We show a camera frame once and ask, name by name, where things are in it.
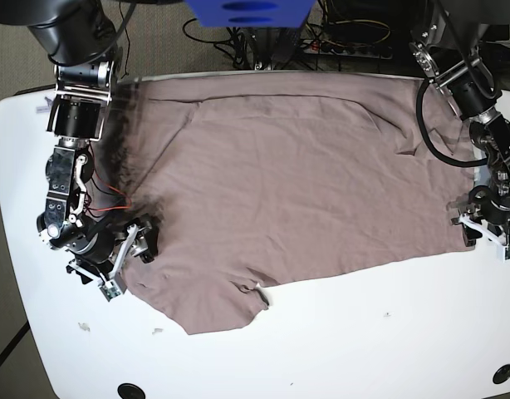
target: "white table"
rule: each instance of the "white table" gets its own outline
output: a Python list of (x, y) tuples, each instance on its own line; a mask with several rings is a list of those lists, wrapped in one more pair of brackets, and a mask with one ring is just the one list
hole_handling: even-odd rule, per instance
[[(473, 252), (390, 264), (264, 289), (271, 307), (249, 326), (187, 336), (131, 293), (106, 302), (67, 275), (69, 254), (37, 237), (46, 133), (41, 91), (0, 102), (0, 204), (22, 301), (62, 399), (482, 398), (510, 363), (510, 262)], [(499, 108), (510, 119), (510, 93)]]

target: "floor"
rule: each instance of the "floor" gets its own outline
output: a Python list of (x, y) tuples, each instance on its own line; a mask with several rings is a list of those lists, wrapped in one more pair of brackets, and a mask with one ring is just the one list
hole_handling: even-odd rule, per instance
[[(105, 11), (118, 23), (116, 2), (104, 2)], [(184, 4), (168, 7), (138, 6), (129, 26), (131, 76), (153, 76), (189, 71), (231, 69), (230, 62), (212, 46), (192, 42), (181, 25), (192, 13)], [(199, 37), (220, 38), (221, 32), (191, 31)], [(0, 26), (0, 100), (15, 92), (52, 84), (52, 67), (46, 53), (26, 28)], [(0, 351), (26, 322), (0, 216)], [(17, 346), (0, 370), (0, 399), (55, 398), (32, 335)]]

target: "brown cloth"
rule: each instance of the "brown cloth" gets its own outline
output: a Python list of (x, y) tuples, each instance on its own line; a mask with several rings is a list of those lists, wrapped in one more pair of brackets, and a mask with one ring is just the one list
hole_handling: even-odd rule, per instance
[[(133, 87), (120, 184), (161, 220), (159, 256), (129, 259), (138, 298), (187, 333), (248, 325), (271, 287), (464, 251), (448, 205), (473, 171), (434, 159), (419, 82), (275, 72)], [(436, 146), (472, 159), (445, 99), (424, 101)]]

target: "blue object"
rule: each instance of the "blue object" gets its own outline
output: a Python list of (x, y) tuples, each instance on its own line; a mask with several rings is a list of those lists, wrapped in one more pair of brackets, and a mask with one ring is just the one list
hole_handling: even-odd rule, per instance
[(315, 0), (185, 0), (204, 27), (300, 27)]

